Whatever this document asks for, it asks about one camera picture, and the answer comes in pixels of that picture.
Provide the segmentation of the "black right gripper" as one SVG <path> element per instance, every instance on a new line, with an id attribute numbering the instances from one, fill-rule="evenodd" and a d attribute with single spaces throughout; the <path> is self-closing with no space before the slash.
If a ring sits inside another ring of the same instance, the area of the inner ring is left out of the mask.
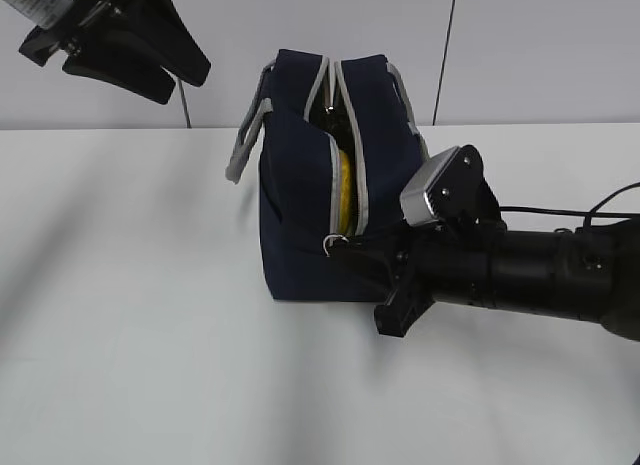
<path id="1" fill-rule="evenodd" d="M 436 302 L 483 305 L 490 294 L 491 254 L 500 235 L 500 214 L 440 220 L 412 228 L 406 262 L 397 269 L 396 251 L 405 226 L 395 224 L 346 239 L 331 247 L 331 258 L 363 281 L 390 290 L 375 307 L 379 334 L 404 337 Z"/>

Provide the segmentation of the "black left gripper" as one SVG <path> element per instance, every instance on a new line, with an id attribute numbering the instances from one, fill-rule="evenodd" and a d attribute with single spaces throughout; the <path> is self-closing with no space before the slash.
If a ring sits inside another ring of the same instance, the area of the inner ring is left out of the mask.
<path id="1" fill-rule="evenodd" d="M 158 104 L 175 89 L 170 73 L 202 86 L 211 62 L 173 0 L 1 0 L 34 24 L 19 53 L 44 65 L 59 49 L 63 71 L 102 81 Z M 110 9 L 107 32 L 80 34 Z"/>

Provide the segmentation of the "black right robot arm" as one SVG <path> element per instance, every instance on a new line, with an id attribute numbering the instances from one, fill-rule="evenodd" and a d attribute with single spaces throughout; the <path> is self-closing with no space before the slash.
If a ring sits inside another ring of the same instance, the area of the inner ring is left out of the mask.
<path id="1" fill-rule="evenodd" d="M 401 226 L 333 238 L 327 255 L 382 296 L 379 334 L 403 337 L 436 303 L 594 323 L 639 338 L 639 222 L 574 231 L 510 230 L 502 221 Z"/>

